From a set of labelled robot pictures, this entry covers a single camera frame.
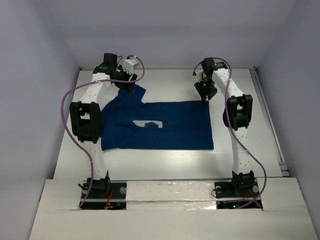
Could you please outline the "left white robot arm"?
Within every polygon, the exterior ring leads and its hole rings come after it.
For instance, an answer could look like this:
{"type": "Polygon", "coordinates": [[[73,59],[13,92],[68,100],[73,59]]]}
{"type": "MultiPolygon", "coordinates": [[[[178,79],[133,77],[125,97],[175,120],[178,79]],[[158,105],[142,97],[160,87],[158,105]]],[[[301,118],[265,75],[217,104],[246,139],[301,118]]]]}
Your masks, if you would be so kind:
{"type": "Polygon", "coordinates": [[[89,158],[90,170],[87,182],[81,187],[104,198],[110,194],[111,185],[107,167],[103,160],[101,140],[105,132],[102,115],[103,97],[107,88],[115,84],[121,90],[132,92],[138,75],[134,73],[139,60],[129,55],[121,64],[118,56],[105,53],[103,62],[92,72],[92,79],[80,100],[69,106],[71,130],[89,158]]]}

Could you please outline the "blue t shirt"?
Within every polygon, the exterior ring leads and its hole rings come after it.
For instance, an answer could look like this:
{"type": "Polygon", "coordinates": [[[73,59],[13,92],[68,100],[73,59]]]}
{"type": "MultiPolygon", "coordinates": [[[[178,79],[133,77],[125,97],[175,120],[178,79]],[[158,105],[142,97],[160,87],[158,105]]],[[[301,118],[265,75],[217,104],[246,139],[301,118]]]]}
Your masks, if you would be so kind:
{"type": "Polygon", "coordinates": [[[119,90],[103,108],[103,151],[214,149],[208,102],[143,102],[145,93],[119,90]]]}

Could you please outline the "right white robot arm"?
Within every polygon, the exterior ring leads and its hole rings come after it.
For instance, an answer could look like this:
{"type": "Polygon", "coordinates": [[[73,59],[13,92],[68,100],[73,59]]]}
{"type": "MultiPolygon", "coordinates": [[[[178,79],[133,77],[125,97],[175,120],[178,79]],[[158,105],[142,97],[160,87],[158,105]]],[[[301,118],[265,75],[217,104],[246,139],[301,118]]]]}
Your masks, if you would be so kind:
{"type": "Polygon", "coordinates": [[[213,196],[244,198],[256,185],[247,147],[247,130],[252,119],[253,97],[245,94],[232,80],[230,65],[219,57],[206,57],[201,76],[194,84],[202,101],[211,100],[218,91],[224,95],[223,123],[227,127],[232,145],[233,167],[230,181],[214,184],[213,196]]]}

